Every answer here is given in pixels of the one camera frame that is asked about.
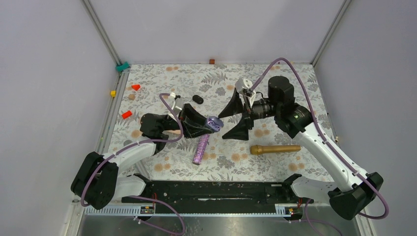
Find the lavender earbud charging case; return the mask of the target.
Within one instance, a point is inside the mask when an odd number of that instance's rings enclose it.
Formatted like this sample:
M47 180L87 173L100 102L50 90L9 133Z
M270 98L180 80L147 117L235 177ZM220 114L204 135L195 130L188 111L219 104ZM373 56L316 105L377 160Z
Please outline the lavender earbud charging case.
M213 132L219 132L224 127L224 123L216 116L209 116L205 121L205 127L209 128Z

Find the black oval earbud case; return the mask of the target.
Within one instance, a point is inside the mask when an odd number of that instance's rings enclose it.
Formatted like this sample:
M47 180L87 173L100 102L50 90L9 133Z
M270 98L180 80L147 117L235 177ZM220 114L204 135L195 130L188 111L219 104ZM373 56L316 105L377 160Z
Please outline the black oval earbud case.
M195 103L199 104L199 105L201 105L201 104L204 103L204 99L201 96L197 95L197 94L195 94L195 95L192 96L192 100Z

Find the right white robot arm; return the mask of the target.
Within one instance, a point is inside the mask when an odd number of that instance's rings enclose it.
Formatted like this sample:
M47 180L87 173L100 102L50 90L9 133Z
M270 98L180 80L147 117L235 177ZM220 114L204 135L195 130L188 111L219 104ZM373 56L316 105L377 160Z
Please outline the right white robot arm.
M268 80L268 95L256 99L249 80L238 80L231 100L220 118L241 114L239 123L223 135L223 139L246 141L254 121L272 117L277 127L297 144L306 148L327 170L331 182L308 179L294 174L285 179L284 200L293 203L299 198L330 205L342 218L355 218L376 197L383 184L377 173L368 173L354 163L313 120L311 112L295 101L294 86L283 76Z

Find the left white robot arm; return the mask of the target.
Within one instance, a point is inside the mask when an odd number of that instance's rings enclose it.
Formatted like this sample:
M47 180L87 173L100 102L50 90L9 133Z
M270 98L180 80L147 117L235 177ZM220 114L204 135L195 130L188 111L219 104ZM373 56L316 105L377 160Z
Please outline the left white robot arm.
M158 154L172 142L165 131L180 131L181 138L197 138L219 132L224 126L216 116L204 117L190 104L184 104L179 114L145 114L141 118L141 137L123 148L105 154L89 153L81 164L70 190L81 198L84 207L102 209L113 198L135 196L140 202L152 197L152 188L137 176L121 177L125 169Z

